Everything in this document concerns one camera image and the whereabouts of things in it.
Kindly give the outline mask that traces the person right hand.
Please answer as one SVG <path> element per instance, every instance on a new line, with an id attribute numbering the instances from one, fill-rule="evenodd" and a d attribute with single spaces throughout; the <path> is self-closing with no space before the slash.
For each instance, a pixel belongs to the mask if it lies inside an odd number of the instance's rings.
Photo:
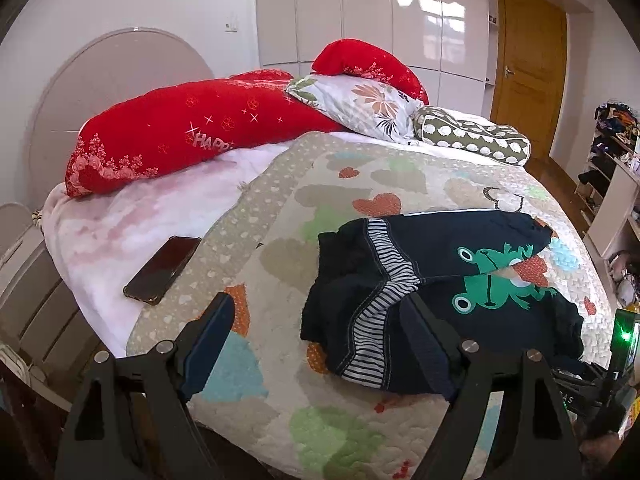
<path id="1" fill-rule="evenodd" d="M 623 443 L 617 432 L 609 432 L 593 440 L 583 440 L 578 446 L 582 458 L 582 478 L 595 479 L 602 474 Z"/>

